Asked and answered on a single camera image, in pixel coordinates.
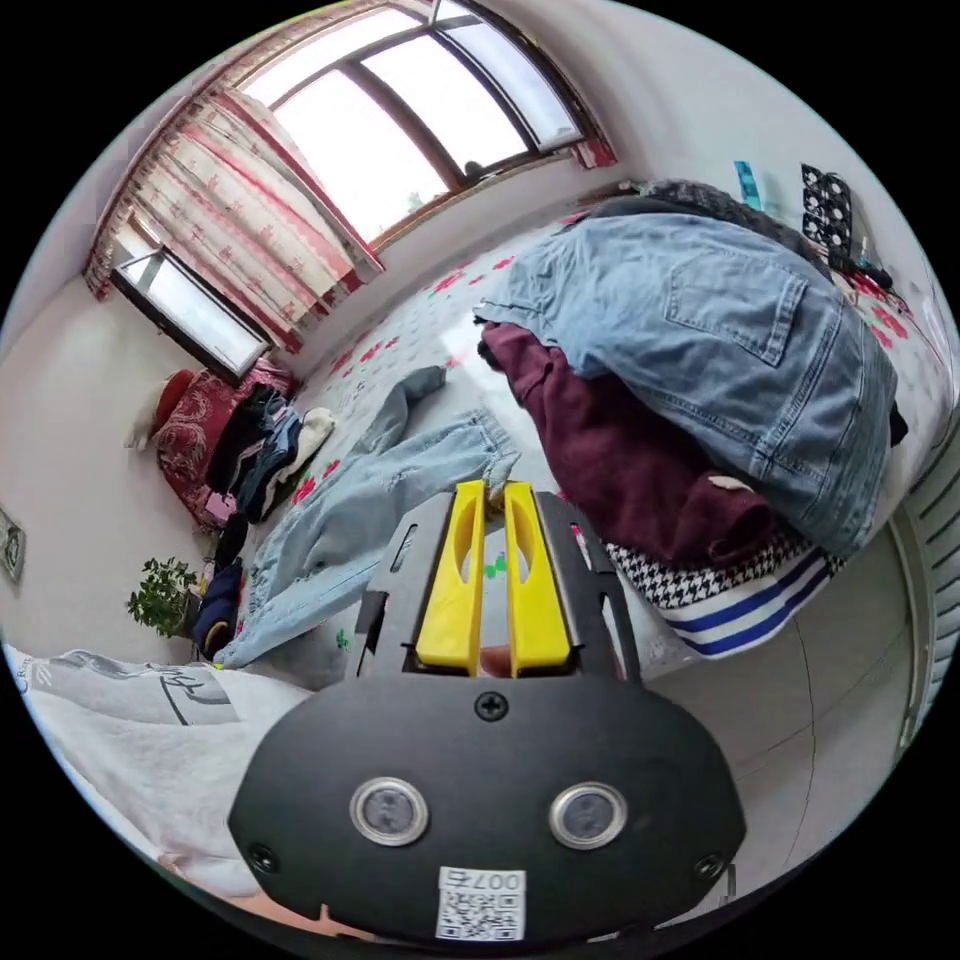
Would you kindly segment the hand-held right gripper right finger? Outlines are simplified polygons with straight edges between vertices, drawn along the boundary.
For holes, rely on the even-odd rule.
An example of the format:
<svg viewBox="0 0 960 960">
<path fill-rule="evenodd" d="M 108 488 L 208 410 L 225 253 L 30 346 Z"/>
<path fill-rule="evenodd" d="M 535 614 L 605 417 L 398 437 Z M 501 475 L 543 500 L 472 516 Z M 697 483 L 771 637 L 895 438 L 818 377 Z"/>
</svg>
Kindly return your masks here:
<svg viewBox="0 0 960 960">
<path fill-rule="evenodd" d="M 530 484 L 504 489 L 511 675 L 557 674 L 570 655 L 564 613 Z"/>
</svg>

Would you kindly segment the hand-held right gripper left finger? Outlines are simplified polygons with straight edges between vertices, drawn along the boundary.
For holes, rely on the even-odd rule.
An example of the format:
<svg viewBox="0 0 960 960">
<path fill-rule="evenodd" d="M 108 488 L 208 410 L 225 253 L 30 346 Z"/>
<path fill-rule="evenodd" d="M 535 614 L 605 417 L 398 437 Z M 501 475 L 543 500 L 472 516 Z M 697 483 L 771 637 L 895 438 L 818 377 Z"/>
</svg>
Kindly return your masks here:
<svg viewBox="0 0 960 960">
<path fill-rule="evenodd" d="M 483 603 L 485 484 L 457 486 L 415 646 L 427 668 L 475 672 Z"/>
</svg>

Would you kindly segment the person's right hand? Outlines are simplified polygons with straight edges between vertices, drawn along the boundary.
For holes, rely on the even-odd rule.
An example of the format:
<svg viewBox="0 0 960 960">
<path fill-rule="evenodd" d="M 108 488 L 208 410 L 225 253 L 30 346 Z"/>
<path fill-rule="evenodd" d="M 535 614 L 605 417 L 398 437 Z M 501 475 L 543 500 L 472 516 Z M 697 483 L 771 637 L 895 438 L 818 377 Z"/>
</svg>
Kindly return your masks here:
<svg viewBox="0 0 960 960">
<path fill-rule="evenodd" d="M 277 904 L 263 892 L 250 896 L 221 896 L 217 892 L 209 889 L 207 885 L 196 884 L 189 880 L 186 874 L 168 855 L 162 855 L 157 861 L 157 865 L 167 870 L 177 879 L 186 881 L 189 886 L 195 887 L 204 893 L 211 894 L 215 900 L 230 904 L 252 915 L 257 915 L 273 922 L 319 935 L 359 939 L 368 942 L 375 940 L 375 936 L 369 932 L 349 927 L 331 919 L 326 907 L 321 909 L 321 915 L 317 920 L 310 920 Z"/>
</svg>

